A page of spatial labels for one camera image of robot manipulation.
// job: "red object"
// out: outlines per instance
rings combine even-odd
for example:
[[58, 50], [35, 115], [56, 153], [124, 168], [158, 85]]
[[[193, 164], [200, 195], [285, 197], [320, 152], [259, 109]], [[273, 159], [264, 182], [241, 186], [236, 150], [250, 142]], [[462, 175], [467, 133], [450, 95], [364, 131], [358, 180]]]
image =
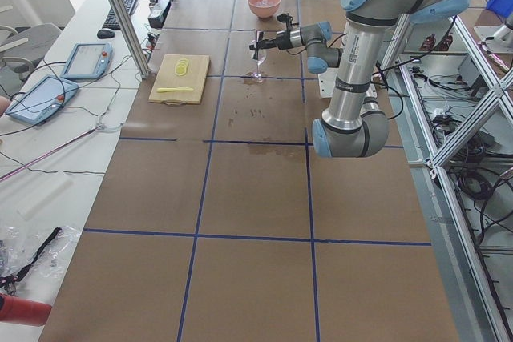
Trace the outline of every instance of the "red object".
[[43, 326], [48, 320], [50, 311], [49, 304], [0, 294], [0, 321], [2, 322]]
[[452, 32], [450, 32], [438, 46], [438, 51], [448, 51], [450, 45], [452, 44], [452, 40]]
[[436, 38], [434, 37], [434, 34], [428, 36], [426, 39], [424, 39], [424, 42], [422, 42], [422, 45], [420, 46], [420, 51], [431, 51], [433, 50], [434, 44], [436, 43]]

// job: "metal frame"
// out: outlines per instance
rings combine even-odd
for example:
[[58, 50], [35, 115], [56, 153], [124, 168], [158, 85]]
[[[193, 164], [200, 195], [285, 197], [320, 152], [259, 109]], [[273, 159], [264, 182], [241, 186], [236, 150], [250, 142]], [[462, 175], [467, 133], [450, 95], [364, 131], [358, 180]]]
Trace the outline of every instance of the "metal frame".
[[[479, 255], [475, 251], [474, 241], [467, 226], [465, 213], [459, 205], [454, 192], [453, 183], [443, 166], [447, 164], [456, 152], [458, 152], [458, 150], [479, 131], [483, 124], [498, 109], [502, 110], [507, 121], [513, 127], [513, 101], [511, 100], [511, 96], [505, 92], [505, 90], [513, 87], [513, 71], [506, 75], [502, 80], [499, 79], [460, 18], [457, 18], [455, 21], [454, 28], [460, 34], [468, 54], [473, 59], [479, 73], [487, 83], [489, 91], [484, 95], [476, 108], [467, 116], [454, 134], [448, 137], [440, 148], [438, 148], [434, 142], [430, 125], [427, 122], [424, 110], [422, 109], [422, 102], [417, 94], [416, 84], [414, 83], [410, 72], [405, 66], [400, 67], [400, 71], [404, 83], [406, 84], [406, 89], [408, 90], [414, 112], [417, 115], [422, 135], [428, 146], [430, 153], [429, 164], [432, 167], [431, 176], [438, 177], [438, 180], [440, 181], [441, 188], [450, 208], [451, 216], [458, 230], [458, 236], [462, 243], [463, 250], [465, 251], [465, 256], [471, 267], [481, 300], [487, 311], [490, 325], [497, 341], [508, 342], [510, 338], [507, 326], [505, 324], [505, 320], [501, 317], [494, 295], [492, 294], [494, 288], [491, 288], [488, 283], [487, 273], [482, 265]], [[406, 18], [401, 17], [398, 20], [397, 28], [394, 33], [394, 38], [397, 37], [401, 40], [393, 41], [390, 44], [383, 62], [386, 61], [388, 65], [390, 65], [397, 57], [398, 48], [404, 44], [404, 39], [407, 36], [408, 30], [411, 30], [411, 25], [408, 23]]]
[[109, 0], [114, 14], [118, 19], [119, 26], [127, 42], [128, 49], [130, 50], [131, 56], [133, 57], [137, 68], [141, 74], [141, 78], [145, 79], [150, 74], [150, 67], [147, 64], [146, 57], [144, 56], [143, 50], [141, 50], [139, 39], [135, 33], [134, 26], [131, 24], [130, 15], [125, 10], [123, 0]]

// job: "robotic arm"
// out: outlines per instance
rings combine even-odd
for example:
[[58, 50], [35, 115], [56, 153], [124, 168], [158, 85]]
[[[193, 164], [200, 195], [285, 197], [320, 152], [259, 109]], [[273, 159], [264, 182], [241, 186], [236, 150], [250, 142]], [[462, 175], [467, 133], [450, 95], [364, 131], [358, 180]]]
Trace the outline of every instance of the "robotic arm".
[[323, 157], [365, 157], [376, 154], [388, 137], [388, 121], [378, 101], [368, 93], [385, 30], [400, 14], [410, 14], [412, 23], [432, 22], [464, 11], [470, 0], [341, 0], [346, 10], [345, 48], [329, 49], [328, 22], [277, 33], [252, 50], [277, 47], [286, 50], [306, 46], [309, 71], [337, 67], [329, 108], [313, 122], [313, 145]]

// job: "water stain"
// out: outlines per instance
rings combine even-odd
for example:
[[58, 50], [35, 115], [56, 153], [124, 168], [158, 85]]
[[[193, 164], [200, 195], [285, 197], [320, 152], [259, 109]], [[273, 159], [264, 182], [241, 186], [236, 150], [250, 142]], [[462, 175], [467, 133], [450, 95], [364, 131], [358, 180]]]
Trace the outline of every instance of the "water stain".
[[304, 150], [300, 147], [248, 143], [248, 148], [250, 155], [277, 155], [294, 163], [305, 161]]
[[257, 81], [255, 81], [255, 79], [252, 78], [252, 71], [248, 72], [244, 77], [242, 77], [242, 83], [243, 84], [248, 84], [248, 85], [252, 85], [252, 84], [262, 84], [263, 82], [265, 82], [265, 78], [268, 76], [265, 72], [261, 72], [262, 74], [262, 81], [259, 83]]

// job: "chair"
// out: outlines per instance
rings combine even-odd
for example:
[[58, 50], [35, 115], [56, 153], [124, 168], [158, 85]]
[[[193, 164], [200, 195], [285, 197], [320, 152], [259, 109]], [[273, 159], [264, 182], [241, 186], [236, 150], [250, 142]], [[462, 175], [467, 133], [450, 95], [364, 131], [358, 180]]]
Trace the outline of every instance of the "chair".
[[[0, 8], [0, 12], [11, 9], [12, 6], [5, 6]], [[0, 26], [0, 30], [9, 32], [9, 37], [0, 43], [0, 68], [8, 66], [22, 81], [34, 71], [61, 33], [52, 23], [34, 26], [20, 33], [9, 26]]]

